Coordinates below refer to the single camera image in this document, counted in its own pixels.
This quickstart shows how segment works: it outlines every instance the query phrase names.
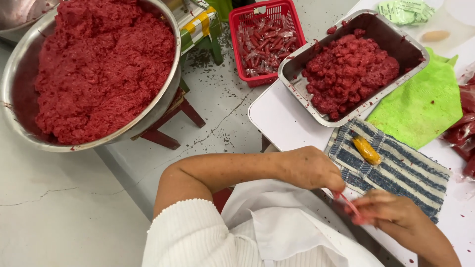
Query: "blue and white striped cloth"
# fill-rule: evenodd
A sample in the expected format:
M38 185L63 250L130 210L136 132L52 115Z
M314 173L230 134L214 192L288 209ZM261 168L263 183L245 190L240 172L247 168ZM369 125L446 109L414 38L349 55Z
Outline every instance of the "blue and white striped cloth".
M363 159L352 142L357 135L364 137L381 156L381 164L373 166ZM348 122L339 132L335 130L326 152L342 166L349 188L361 194L383 189L407 196L434 223L438 222L451 174L445 167L360 119Z

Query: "metal tray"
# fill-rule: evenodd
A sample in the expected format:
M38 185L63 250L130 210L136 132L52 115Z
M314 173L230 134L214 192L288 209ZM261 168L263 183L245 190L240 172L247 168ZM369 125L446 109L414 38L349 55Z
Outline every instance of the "metal tray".
M347 21L345 27L341 24L343 20ZM305 44L285 58L277 71L279 79L283 81L297 100L310 112L315 120L327 127L340 127L354 117L357 117L361 112L376 104L429 63L429 54L423 46L398 26L384 16L378 15L373 10L360 10L340 20L337 23L336 32L327 35L319 41L320 47L328 46L330 42L338 40L347 34L352 34L355 29L366 30L364 38L374 39L381 49L386 50L391 57L394 57L399 62L399 76L385 87L373 92L368 99L361 101L355 108L342 114L338 121L332 121L328 115L319 113L312 105L311 99L313 95L309 94L305 88L308 82L307 78L302 76L302 70L307 62L322 50L321 48L317 51L314 50L315 40ZM406 68L413 69L406 73Z

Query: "white knit sweater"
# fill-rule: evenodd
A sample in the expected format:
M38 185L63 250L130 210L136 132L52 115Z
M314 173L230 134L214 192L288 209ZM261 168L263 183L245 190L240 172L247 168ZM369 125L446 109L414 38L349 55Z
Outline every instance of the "white knit sweater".
M228 230L213 203L180 201L148 231L144 267L263 267L252 220ZM275 262L275 267L332 267L322 246Z

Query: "red sausage meat mixture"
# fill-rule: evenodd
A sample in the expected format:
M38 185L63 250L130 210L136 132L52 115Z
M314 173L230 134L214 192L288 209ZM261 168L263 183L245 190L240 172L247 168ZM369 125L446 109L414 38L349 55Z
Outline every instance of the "red sausage meat mixture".
M105 137L139 115L170 73L175 39L136 0L61 2L39 54L38 127L61 144Z
M332 120L399 75L396 59L373 39L363 39L364 33L356 29L323 47L302 72L312 104Z

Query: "white sleeve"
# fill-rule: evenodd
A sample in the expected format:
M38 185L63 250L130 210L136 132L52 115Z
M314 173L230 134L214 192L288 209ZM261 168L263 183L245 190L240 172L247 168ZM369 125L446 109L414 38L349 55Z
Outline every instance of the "white sleeve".
M234 235L212 202L180 201L164 209L148 231L143 267L233 267Z

